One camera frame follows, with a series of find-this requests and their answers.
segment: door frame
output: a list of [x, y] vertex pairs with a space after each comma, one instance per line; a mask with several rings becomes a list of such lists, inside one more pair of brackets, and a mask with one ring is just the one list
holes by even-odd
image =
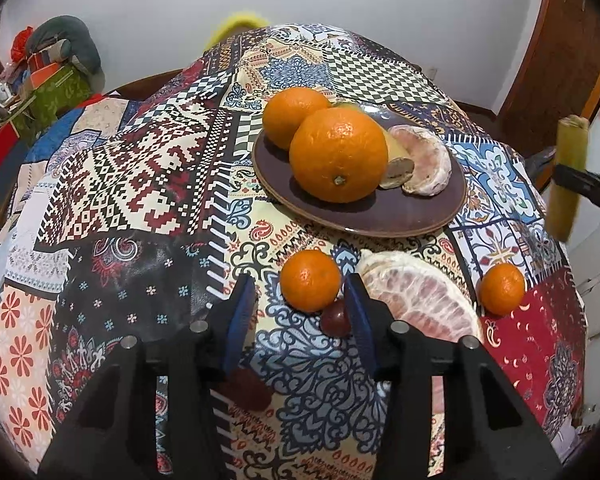
[[[536, 51], [536, 47], [538, 46], [538, 41], [540, 40], [540, 33], [542, 28], [544, 27], [544, 20], [546, 19], [547, 9], [549, 7], [549, 0], [541, 0], [540, 9], [538, 10], [538, 18], [536, 19], [536, 25], [534, 26], [533, 34], [531, 35], [531, 39], [529, 40], [529, 45], [526, 48], [525, 57], [520, 64], [520, 69], [518, 70], [518, 74], [509, 89], [509, 93], [507, 94], [507, 98], [505, 99], [500, 111], [498, 112], [498, 119], [501, 120], [504, 115], [509, 111], [511, 105], [516, 98], [518, 92], [520, 91], [520, 87], [522, 85], [522, 81], [525, 78], [526, 71], [529, 68], [529, 64], [531, 63], [531, 59]], [[593, 120], [593, 118], [598, 113], [598, 109], [600, 108], [600, 73], [598, 74], [598, 79], [587, 98], [587, 102], [584, 105], [580, 115], [589, 121]]]
[[513, 104], [516, 95], [520, 91], [520, 86], [522, 85], [522, 81], [525, 78], [526, 71], [529, 68], [529, 64], [531, 63], [531, 59], [536, 51], [536, 46], [538, 46], [538, 41], [540, 40], [540, 33], [542, 31], [542, 27], [544, 26], [544, 20], [546, 19], [546, 13], [549, 8], [549, 0], [541, 0], [540, 1], [540, 9], [538, 10], [538, 17], [536, 18], [536, 25], [534, 27], [533, 34], [531, 35], [531, 39], [529, 40], [529, 45], [526, 48], [525, 57], [522, 59], [522, 63], [520, 64], [520, 68], [518, 70], [518, 74], [509, 89], [509, 93], [507, 94], [507, 98], [504, 99], [504, 103], [498, 112], [498, 118], [501, 119], [506, 115]]

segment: orange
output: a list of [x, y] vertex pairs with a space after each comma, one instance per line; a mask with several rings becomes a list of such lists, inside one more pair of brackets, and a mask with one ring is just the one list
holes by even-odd
[[489, 312], [506, 316], [520, 306], [525, 295], [525, 277], [513, 264], [497, 264], [487, 270], [478, 294]]
[[288, 150], [302, 121], [316, 110], [330, 106], [329, 100], [317, 90], [287, 88], [275, 94], [264, 107], [262, 129], [277, 147]]
[[325, 202], [354, 202], [371, 194], [388, 158], [382, 128], [352, 108], [313, 113], [298, 128], [289, 149], [300, 187]]
[[299, 251], [280, 271], [280, 291], [293, 308], [307, 314], [333, 303], [340, 290], [340, 269], [319, 250]]

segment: brown plate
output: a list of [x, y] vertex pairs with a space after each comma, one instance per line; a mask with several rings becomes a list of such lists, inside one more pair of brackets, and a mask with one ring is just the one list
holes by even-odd
[[[365, 113], [384, 128], [413, 124], [394, 112], [363, 106]], [[433, 197], [406, 195], [400, 187], [376, 189], [371, 195], [348, 204], [323, 202], [298, 185], [291, 173], [288, 153], [260, 133], [253, 146], [253, 168], [264, 188], [296, 214], [318, 224], [365, 236], [397, 238], [419, 236], [449, 224], [462, 207], [466, 180], [456, 158], [451, 156], [451, 178]]]

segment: metal pin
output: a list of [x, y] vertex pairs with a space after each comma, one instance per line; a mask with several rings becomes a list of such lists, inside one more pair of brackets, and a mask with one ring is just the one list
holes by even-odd
[[136, 336], [125, 335], [120, 340], [120, 346], [122, 346], [122, 348], [124, 348], [125, 350], [129, 350], [130, 348], [133, 348], [134, 346], [136, 346], [137, 342], [138, 342], [138, 338]]
[[471, 350], [475, 350], [480, 346], [480, 340], [472, 335], [465, 335], [460, 340], [464, 346]]
[[194, 321], [189, 325], [189, 330], [196, 334], [201, 334], [209, 329], [209, 323], [204, 320]]
[[396, 334], [406, 334], [409, 331], [409, 323], [400, 320], [394, 321], [391, 323], [390, 328]]

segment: patchwork tablecloth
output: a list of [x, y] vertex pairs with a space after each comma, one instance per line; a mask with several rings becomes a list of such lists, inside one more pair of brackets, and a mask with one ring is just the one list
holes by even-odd
[[[437, 132], [468, 183], [448, 227], [417, 238], [346, 235], [267, 196], [251, 165], [268, 99], [291, 86], [389, 107]], [[582, 391], [586, 326], [564, 248], [542, 228], [544, 205], [510, 147], [491, 140], [408, 62], [324, 25], [269, 27], [218, 44], [142, 104], [107, 98], [74, 110], [23, 164], [0, 242], [0, 424], [36, 469], [91, 375], [127, 334], [166, 338], [225, 298], [241, 272], [257, 310], [242, 365], [275, 390], [265, 413], [214, 394], [219, 436], [237, 478], [368, 479], [387, 387], [363, 370], [352, 339], [285, 304], [291, 254], [320, 248], [343, 274], [360, 249], [403, 250], [443, 270], [482, 316], [486, 347], [553, 438]], [[498, 262], [525, 275], [510, 316], [486, 316], [475, 287]], [[158, 380], [158, 467], [166, 378]], [[430, 468], [443, 466], [443, 417]]]

